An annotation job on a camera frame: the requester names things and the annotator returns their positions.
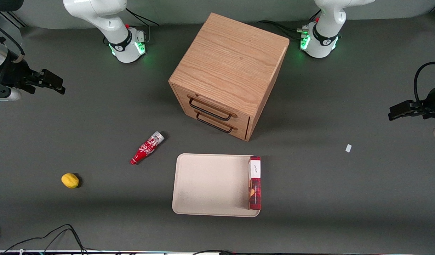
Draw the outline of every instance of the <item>green light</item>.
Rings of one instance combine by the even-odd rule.
[[[332,46],[332,49],[335,49],[335,45],[337,44],[338,36],[335,38],[334,46]]]
[[[303,42],[301,43],[301,48],[303,50],[307,49],[308,43],[310,42],[310,36],[307,35],[304,39]]]
[[[112,55],[114,55],[115,56],[115,52],[114,52],[114,49],[112,48],[112,46],[109,44],[109,48],[110,48],[110,50],[112,51]]]
[[[140,55],[145,53],[145,44],[142,42],[134,42],[135,47],[137,47],[138,52]]]

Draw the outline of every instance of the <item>white label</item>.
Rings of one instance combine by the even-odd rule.
[[[250,161],[250,178],[261,178],[261,161]]]

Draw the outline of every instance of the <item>beige tray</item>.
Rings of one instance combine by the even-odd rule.
[[[248,209],[249,159],[249,155],[179,155],[173,211],[193,215],[257,216],[259,210]]]

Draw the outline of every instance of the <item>red bottle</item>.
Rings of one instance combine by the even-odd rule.
[[[164,141],[164,137],[158,131],[154,132],[154,134],[140,146],[136,155],[130,160],[130,163],[135,165],[140,162],[143,158],[150,155],[162,141]]]

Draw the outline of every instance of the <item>drawer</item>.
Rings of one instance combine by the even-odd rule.
[[[249,121],[247,115],[229,111],[181,87],[175,85],[173,87],[186,115],[245,140]]]

